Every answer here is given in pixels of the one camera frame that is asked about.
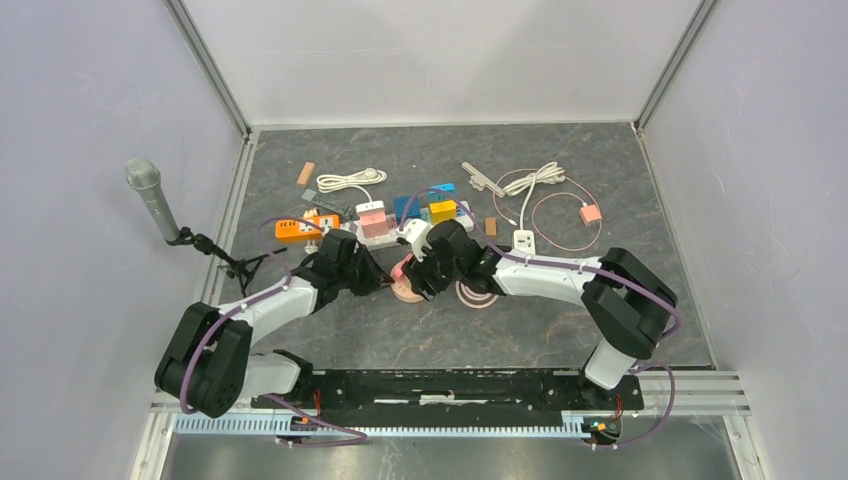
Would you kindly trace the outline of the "pink folding extension socket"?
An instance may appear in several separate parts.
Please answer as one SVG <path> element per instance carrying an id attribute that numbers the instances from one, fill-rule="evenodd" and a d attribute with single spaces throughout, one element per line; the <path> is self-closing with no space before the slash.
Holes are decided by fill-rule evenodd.
<path id="1" fill-rule="evenodd" d="M 404 258 L 402 261 L 399 261 L 391 270 L 391 277 L 395 282 L 408 282 L 409 277 L 405 273 L 404 268 L 410 263 L 414 261 L 413 257 Z"/>

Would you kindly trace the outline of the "round pink socket base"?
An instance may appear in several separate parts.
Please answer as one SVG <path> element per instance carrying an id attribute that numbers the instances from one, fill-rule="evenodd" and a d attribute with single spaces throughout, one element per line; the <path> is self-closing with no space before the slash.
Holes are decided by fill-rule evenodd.
<path id="1" fill-rule="evenodd" d="M 392 294 L 395 298 L 403 303 L 414 304 L 424 300 L 424 298 L 416 294 L 412 285 L 406 278 L 396 279 L 391 285 Z"/>

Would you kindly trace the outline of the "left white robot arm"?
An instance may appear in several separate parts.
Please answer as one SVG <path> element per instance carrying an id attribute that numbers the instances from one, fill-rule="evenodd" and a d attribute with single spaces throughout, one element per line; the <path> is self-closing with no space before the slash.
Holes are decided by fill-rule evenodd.
<path id="1" fill-rule="evenodd" d="M 155 371 L 157 389 L 187 414 L 217 418 L 240 399 L 276 393 L 290 407 L 306 405 L 314 381 L 307 364 L 286 353 L 254 355 L 261 339 L 335 301 L 340 292 L 368 296 L 393 282 L 355 234 L 331 229 L 319 249 L 279 282 L 242 300 L 184 311 Z"/>

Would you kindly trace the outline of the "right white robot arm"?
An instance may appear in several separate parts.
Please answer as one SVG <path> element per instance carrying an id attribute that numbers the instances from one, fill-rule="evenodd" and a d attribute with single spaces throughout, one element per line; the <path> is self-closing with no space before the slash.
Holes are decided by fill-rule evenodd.
<path id="1" fill-rule="evenodd" d="M 482 246 L 455 220 L 410 220 L 400 241 L 412 254 L 401 269 L 426 300 L 458 283 L 477 296 L 541 297 L 585 308 L 602 335 L 577 382 L 591 408 L 612 401 L 630 369 L 650 359 L 681 319 L 676 294 L 622 248 L 584 259 L 540 256 Z"/>

